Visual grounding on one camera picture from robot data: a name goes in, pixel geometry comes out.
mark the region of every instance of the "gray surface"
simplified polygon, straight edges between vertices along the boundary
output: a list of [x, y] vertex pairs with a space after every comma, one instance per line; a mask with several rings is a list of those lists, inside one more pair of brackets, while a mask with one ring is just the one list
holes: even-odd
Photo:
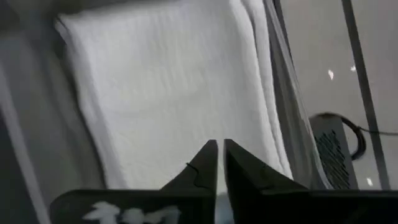
[[[398, 1], [352, 0], [380, 131], [398, 132]], [[398, 137], [381, 136], [391, 189], [398, 189]]]
[[39, 223], [0, 112], [0, 217], [2, 223]]
[[96, 152], [68, 82], [59, 62], [43, 43], [50, 43], [50, 38], [37, 38], [30, 31], [3, 33], [0, 65], [19, 122], [11, 125], [22, 129], [26, 153], [45, 204], [49, 205], [66, 191], [102, 188], [103, 182]]
[[[358, 77], [350, 70], [354, 60], [341, 1], [284, 0], [282, 10], [308, 115], [331, 111], [367, 128]], [[333, 80], [328, 70], [334, 73]], [[355, 149], [355, 135], [346, 127], [345, 133], [349, 148]], [[361, 189], [380, 189], [371, 140], [369, 135], [365, 138], [368, 151], [354, 162], [358, 185]]]

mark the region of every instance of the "white towel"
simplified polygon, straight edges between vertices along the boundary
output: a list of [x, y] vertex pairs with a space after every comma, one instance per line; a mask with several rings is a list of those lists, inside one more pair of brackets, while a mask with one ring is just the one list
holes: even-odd
[[130, 3], [61, 18], [109, 187], [159, 189], [207, 140], [222, 151], [224, 138], [292, 177], [261, 0]]

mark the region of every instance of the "black device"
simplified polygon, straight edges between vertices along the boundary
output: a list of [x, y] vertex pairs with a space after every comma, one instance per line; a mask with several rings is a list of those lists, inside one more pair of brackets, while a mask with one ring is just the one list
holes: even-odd
[[[358, 148], [351, 155], [348, 149], [343, 121], [349, 124], [358, 138]], [[358, 189], [353, 161], [366, 150], [366, 141], [361, 130], [346, 118], [323, 113], [310, 118], [313, 136], [317, 144], [323, 170], [329, 183], [336, 190]]]
[[75, 190], [50, 207], [53, 224], [213, 223], [218, 148], [209, 140], [160, 190]]
[[[225, 139], [224, 147], [226, 183], [235, 224], [398, 222], [398, 192], [307, 189], [233, 140]], [[216, 141], [208, 141], [187, 167], [160, 190], [66, 193], [51, 204], [52, 222], [214, 223], [217, 155]], [[107, 223], [98, 218], [104, 214], [110, 218]]]

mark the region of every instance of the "gray wall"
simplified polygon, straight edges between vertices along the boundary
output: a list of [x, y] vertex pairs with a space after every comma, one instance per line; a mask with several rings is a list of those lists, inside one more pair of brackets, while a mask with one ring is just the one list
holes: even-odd
[[[358, 77], [351, 71], [354, 60], [341, 1], [283, 0], [281, 3], [308, 115], [330, 111], [367, 128]], [[329, 70], [334, 73], [333, 79]], [[353, 151], [356, 137], [348, 128], [345, 132]], [[368, 151], [354, 162], [358, 184], [361, 189], [380, 189], [371, 140], [368, 134], [365, 138]]]
[[[352, 0], [381, 131], [398, 132], [398, 1]], [[398, 189], [398, 137], [381, 136], [392, 189]]]

